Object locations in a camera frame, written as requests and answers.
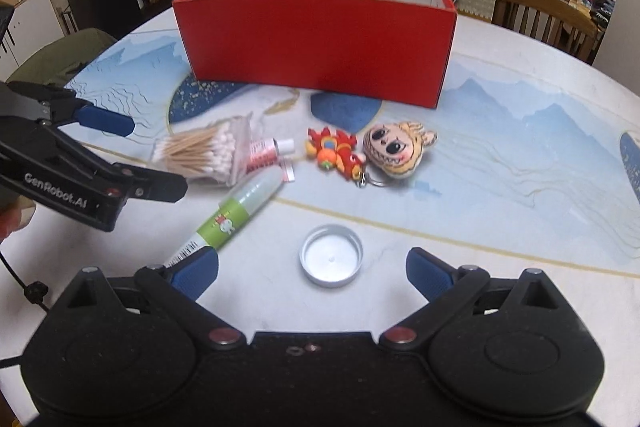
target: cardboard box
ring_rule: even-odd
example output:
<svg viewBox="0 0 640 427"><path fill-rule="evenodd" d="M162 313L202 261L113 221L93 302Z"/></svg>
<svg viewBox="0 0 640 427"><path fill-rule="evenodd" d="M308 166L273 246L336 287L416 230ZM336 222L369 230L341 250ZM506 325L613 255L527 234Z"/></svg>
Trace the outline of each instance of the cardboard box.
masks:
<svg viewBox="0 0 640 427"><path fill-rule="evenodd" d="M436 107L451 0L175 0L199 80L359 94Z"/></svg>

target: white bottle cap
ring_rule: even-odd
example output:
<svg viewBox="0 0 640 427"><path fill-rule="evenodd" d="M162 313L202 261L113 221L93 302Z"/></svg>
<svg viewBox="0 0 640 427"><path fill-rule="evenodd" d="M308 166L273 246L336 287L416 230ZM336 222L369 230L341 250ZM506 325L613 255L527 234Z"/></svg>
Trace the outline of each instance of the white bottle cap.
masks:
<svg viewBox="0 0 640 427"><path fill-rule="evenodd" d="M287 140L274 140L276 149L278 149L278 156L286 156L287 154L296 153L296 144L292 138Z"/></svg>

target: dark blue circle pattern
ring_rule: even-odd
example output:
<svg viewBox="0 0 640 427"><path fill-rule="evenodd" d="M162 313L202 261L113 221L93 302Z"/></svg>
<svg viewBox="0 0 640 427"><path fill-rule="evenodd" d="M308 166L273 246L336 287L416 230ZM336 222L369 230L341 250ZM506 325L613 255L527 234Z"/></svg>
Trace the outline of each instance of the dark blue circle pattern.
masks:
<svg viewBox="0 0 640 427"><path fill-rule="evenodd" d="M242 82L196 80L191 73L175 90L169 105L169 124L202 114L244 86Z"/></svg>

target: white cabinet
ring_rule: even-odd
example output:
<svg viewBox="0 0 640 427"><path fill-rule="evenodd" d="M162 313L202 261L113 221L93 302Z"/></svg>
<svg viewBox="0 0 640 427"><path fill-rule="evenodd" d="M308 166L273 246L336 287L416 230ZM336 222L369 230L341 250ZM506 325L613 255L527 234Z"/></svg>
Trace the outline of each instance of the white cabinet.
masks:
<svg viewBox="0 0 640 427"><path fill-rule="evenodd" d="M0 43L0 82L6 82L11 74L18 69L18 62L9 49L8 37Z"/></svg>
<svg viewBox="0 0 640 427"><path fill-rule="evenodd" d="M15 62L21 66L35 52L63 35L51 0L24 0L15 9L6 39Z"/></svg>

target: keychain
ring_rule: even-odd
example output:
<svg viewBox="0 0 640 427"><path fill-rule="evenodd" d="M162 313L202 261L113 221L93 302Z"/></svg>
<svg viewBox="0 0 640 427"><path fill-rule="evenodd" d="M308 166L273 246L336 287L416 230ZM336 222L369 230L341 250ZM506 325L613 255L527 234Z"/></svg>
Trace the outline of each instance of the keychain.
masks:
<svg viewBox="0 0 640 427"><path fill-rule="evenodd" d="M337 168L347 180L358 187L373 185L388 187L394 180L411 176L424 156L425 149L438 139L435 131L428 131L416 122L376 124L364 136L364 153L356 153L355 135L337 130L335 135L328 127L318 133L309 129L306 152L324 170ZM376 180L366 170L366 160L381 169L390 179Z"/></svg>

